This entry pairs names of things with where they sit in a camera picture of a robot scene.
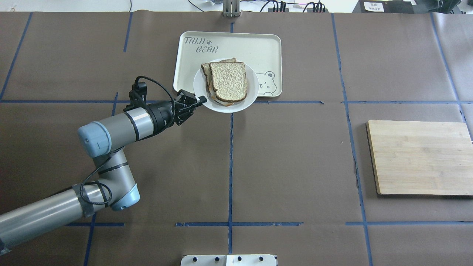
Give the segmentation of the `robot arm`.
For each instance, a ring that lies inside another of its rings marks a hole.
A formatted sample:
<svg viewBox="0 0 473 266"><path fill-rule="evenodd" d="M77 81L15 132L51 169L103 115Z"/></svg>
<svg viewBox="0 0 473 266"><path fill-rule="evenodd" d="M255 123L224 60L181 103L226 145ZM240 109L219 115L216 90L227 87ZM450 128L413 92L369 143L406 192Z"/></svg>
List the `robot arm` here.
<svg viewBox="0 0 473 266"><path fill-rule="evenodd" d="M147 104L146 89L133 86L123 113L78 129L95 169L81 183L1 215L1 254L49 231L110 207L119 211L140 200L123 149L181 125L208 100L184 90L177 98Z"/></svg>

